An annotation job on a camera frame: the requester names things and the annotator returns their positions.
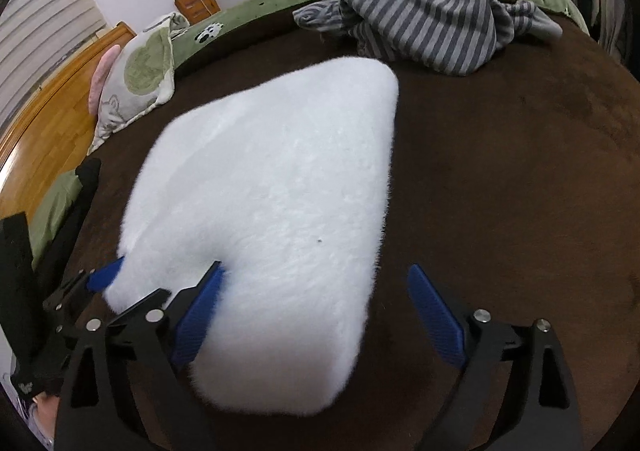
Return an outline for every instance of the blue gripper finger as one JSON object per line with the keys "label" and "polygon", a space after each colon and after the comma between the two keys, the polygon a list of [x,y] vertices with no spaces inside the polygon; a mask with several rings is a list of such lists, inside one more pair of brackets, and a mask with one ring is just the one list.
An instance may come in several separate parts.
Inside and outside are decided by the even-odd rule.
{"label": "blue gripper finger", "polygon": [[187,312],[175,326],[174,351],[171,354],[171,362],[178,368],[196,358],[216,310],[216,302],[225,270],[222,265],[218,265],[209,272],[211,274],[200,294],[193,300]]}
{"label": "blue gripper finger", "polygon": [[102,267],[99,271],[92,272],[89,281],[87,281],[86,289],[89,292],[102,292],[116,279],[123,261],[124,256],[108,264],[106,267]]}
{"label": "blue gripper finger", "polygon": [[419,265],[412,265],[408,276],[409,296],[440,358],[464,368],[465,331]]}

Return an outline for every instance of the brown fleece surface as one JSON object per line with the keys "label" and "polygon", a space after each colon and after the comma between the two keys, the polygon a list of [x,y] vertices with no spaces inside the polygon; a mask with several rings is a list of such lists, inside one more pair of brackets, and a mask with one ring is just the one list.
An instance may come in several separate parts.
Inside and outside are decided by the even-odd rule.
{"label": "brown fleece surface", "polygon": [[[516,42],[466,78],[392,64],[400,98],[386,234],[350,383],[307,419],[208,407],[221,449],[411,450],[456,375],[406,295],[414,262],[496,319],[549,319],[574,374],[588,448],[608,429],[640,373],[640,85],[569,20],[557,21],[557,45]],[[178,81],[168,104],[95,153],[100,186],[68,272],[114,259],[136,175],[173,117],[353,53],[296,30]],[[505,376],[497,374],[494,404]]]}

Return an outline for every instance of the white fur rug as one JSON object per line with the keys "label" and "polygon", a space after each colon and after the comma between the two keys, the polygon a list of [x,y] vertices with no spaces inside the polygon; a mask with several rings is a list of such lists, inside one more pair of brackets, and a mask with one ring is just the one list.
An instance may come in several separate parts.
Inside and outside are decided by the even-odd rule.
{"label": "white fur rug", "polygon": [[158,138],[105,297],[120,312],[222,261],[191,368],[205,399],[311,415],[344,388],[383,234],[397,98],[387,66],[341,58],[190,111]]}

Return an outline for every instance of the striped garment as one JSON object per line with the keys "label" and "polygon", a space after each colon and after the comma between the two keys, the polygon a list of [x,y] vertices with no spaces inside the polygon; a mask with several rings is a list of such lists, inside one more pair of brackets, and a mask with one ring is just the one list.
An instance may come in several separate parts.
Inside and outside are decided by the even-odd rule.
{"label": "striped garment", "polygon": [[355,38],[361,56],[411,59],[457,76],[477,70],[516,36],[548,42],[562,36],[530,1],[322,0],[293,17],[300,28]]}

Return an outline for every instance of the pink pillow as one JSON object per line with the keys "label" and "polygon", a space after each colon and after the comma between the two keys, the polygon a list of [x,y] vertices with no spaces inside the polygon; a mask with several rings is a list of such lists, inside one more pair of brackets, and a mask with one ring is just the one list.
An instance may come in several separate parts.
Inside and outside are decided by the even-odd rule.
{"label": "pink pillow", "polygon": [[89,90],[89,114],[93,116],[98,115],[98,106],[100,106],[100,96],[102,95],[102,89],[104,83],[109,76],[111,67],[116,59],[120,55],[122,47],[120,45],[114,45],[108,49],[95,69],[94,77],[91,79],[91,89]]}

